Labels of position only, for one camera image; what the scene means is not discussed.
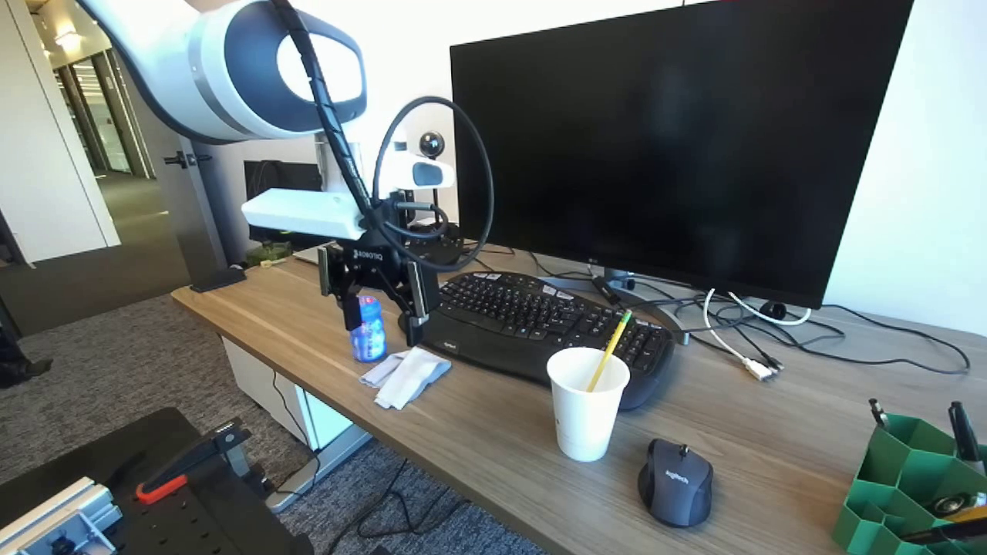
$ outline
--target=computer monitor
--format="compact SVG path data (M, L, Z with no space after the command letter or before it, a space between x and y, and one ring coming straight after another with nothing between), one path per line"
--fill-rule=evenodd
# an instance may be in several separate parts
M457 43L491 241L819 307L911 0L720 0ZM460 224L484 224L457 130Z

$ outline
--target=desk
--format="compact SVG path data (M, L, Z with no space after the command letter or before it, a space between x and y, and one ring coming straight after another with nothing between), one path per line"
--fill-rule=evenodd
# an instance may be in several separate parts
M484 258L519 267L525 254ZM373 387L360 381L366 365L352 361L342 314L319 294L311 264L254 267L243 283L175 288L174 299L479 504L561 553L836 553L830 531L873 431L870 395L896 412L941 426L948 404L962 398L973 419L987 422L984 365L955 379L774 349L788 372L760 386L734 361L692 345L679 354L670 391L650 411L621 417L610 453L580 466L560 453L553 400L541 386L464 361L402 412L376 406ZM395 314L389 321L393 338L402 338ZM888 342L877 342L877 328L840 322L858 345L870 345L860 354ZM987 361L984 338L950 338L975 363ZM915 338L888 349L915 349L927 356L931 352ZM685 441L716 466L713 517L696 531L657 525L639 498L635 482L654 435Z

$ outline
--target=black mouse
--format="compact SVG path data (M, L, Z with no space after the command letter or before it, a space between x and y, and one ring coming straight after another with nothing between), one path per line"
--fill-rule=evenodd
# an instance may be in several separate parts
M639 489L657 520L694 527L711 517L713 466L685 444L654 438Z

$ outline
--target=cup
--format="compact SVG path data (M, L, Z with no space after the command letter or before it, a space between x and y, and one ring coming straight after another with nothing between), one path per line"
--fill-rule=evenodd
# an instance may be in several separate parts
M596 462L609 453L621 395L628 381L628 365L621 356L603 363L603 349L561 349L549 356L555 441L566 455Z

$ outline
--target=green basket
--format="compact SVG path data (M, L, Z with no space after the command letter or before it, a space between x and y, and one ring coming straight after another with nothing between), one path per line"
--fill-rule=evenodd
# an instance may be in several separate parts
M832 538L845 553L987 553L984 538L965 543L906 543L902 535L950 525L934 516L934 502L955 494L987 494L987 473L954 455L955 444L941 429L888 412L866 444L864 466L852 482Z

